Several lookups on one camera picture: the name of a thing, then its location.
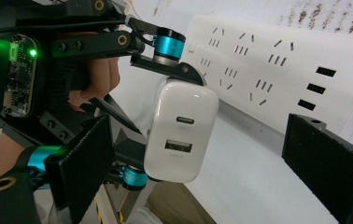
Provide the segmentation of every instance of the white power adapter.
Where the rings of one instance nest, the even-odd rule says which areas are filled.
[[[206,87],[175,79],[167,79],[158,97],[145,172],[159,180],[191,182],[200,173],[219,98]]]

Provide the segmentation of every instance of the finger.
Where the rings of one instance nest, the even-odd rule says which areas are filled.
[[[69,105],[73,110],[75,111],[78,111],[78,112],[85,112],[83,109],[81,109],[80,107],[78,106],[75,106],[75,105]]]
[[[87,63],[90,84],[80,96],[85,100],[92,97],[104,98],[110,90],[110,70],[108,59],[91,60]]]
[[[119,58],[109,58],[107,59],[109,64],[109,91],[115,89],[120,82],[119,75]]]
[[[69,104],[74,106],[81,106],[86,100],[81,98],[81,91],[70,91],[69,92]]]

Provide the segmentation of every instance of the screw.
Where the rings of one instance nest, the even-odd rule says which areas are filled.
[[[127,36],[126,35],[120,35],[118,37],[118,42],[119,42],[120,45],[127,44]]]
[[[48,120],[48,121],[46,122],[46,126],[47,126],[48,128],[54,128],[54,126],[55,126],[54,120]]]
[[[104,2],[101,0],[98,0],[95,2],[95,9],[98,11],[101,11],[104,8]]]
[[[60,132],[60,138],[61,139],[65,139],[65,138],[67,138],[68,137],[68,133],[67,132],[65,132],[65,131],[62,131],[62,132]]]
[[[75,43],[75,49],[77,49],[77,50],[83,49],[83,43],[81,41],[77,41]]]
[[[61,43],[60,46],[58,47],[58,49],[62,52],[65,52],[68,50],[68,46],[66,46],[65,43]]]
[[[187,73],[189,71],[188,66],[183,66],[182,67],[182,72]]]
[[[11,113],[11,108],[9,108],[9,107],[5,108],[5,113],[6,114],[10,114]]]

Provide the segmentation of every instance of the black cable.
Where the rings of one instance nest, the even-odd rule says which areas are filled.
[[[76,24],[63,24],[63,25],[36,25],[36,26],[17,26],[17,27],[8,27],[0,29],[0,34],[11,31],[19,30],[57,30],[57,29],[67,29],[67,28],[76,28],[76,27],[87,27],[94,25],[121,25],[124,24],[124,21],[93,21],[93,22],[84,22]]]
[[[130,27],[131,27],[131,29],[133,30],[134,34],[135,34],[142,42],[144,42],[145,44],[147,44],[147,45],[149,45],[149,46],[153,46],[151,41],[147,40],[146,38],[144,38],[144,37],[142,36],[142,34],[138,31],[138,28],[136,28],[135,24],[134,24],[132,21],[130,21],[128,24],[130,25]]]

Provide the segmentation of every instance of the white power strip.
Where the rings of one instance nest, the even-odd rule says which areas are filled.
[[[196,16],[182,61],[219,98],[285,133],[289,113],[353,132],[353,36]]]

